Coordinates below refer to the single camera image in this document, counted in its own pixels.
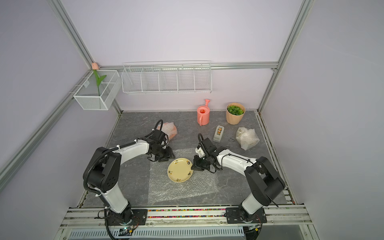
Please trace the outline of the bubble wrap sheet pile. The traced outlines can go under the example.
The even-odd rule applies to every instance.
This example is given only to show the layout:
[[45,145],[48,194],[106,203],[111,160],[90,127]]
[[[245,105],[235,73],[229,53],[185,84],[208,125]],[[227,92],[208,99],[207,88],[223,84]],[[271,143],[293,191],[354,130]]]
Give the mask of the bubble wrap sheet pile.
[[155,205],[161,202],[188,199],[216,193],[218,191],[217,175],[208,171],[191,169],[194,148],[174,150],[174,160],[152,162],[149,180],[148,202]]

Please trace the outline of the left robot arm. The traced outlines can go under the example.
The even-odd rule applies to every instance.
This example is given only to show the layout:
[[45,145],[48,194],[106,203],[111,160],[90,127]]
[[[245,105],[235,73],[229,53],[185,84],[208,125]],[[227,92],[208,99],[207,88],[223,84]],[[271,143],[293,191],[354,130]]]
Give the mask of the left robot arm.
[[174,159],[168,142],[166,133],[153,129],[150,134],[131,143],[111,149],[104,147],[96,149],[83,173],[84,189],[101,198],[111,212],[120,215],[128,213],[129,201],[118,185],[121,164],[143,155],[153,157],[156,162]]

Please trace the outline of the cream beige plate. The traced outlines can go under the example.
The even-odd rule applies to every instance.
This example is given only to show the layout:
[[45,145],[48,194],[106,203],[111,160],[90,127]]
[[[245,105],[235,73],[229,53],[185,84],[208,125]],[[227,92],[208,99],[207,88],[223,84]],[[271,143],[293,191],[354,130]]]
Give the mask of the cream beige plate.
[[179,158],[172,161],[168,167],[169,179],[176,183],[183,183],[190,179],[193,174],[192,161],[186,158]]

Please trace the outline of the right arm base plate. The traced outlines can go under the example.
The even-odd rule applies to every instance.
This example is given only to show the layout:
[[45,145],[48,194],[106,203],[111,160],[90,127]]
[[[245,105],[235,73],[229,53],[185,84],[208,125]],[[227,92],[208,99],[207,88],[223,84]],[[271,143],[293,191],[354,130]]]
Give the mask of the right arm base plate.
[[267,222],[264,208],[249,214],[243,208],[226,208],[224,217],[228,224],[264,224]]

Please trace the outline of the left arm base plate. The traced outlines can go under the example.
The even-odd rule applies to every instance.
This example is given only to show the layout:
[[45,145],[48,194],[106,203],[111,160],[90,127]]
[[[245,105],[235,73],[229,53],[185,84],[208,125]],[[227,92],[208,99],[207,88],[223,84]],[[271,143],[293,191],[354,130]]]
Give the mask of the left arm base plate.
[[147,209],[131,209],[125,213],[117,214],[108,211],[108,226],[142,226],[146,224]]

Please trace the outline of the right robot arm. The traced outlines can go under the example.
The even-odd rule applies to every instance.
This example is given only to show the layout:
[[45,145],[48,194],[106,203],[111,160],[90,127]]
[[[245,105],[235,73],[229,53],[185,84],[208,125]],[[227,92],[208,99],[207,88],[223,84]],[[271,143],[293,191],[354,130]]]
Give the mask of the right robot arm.
[[250,222],[257,211],[275,203],[274,199],[286,188],[286,183],[269,159],[249,158],[235,154],[229,149],[216,147],[208,138],[198,134],[199,144],[194,156],[193,171],[208,171],[212,174],[229,168],[243,175],[250,187],[250,195],[239,205],[239,218]]

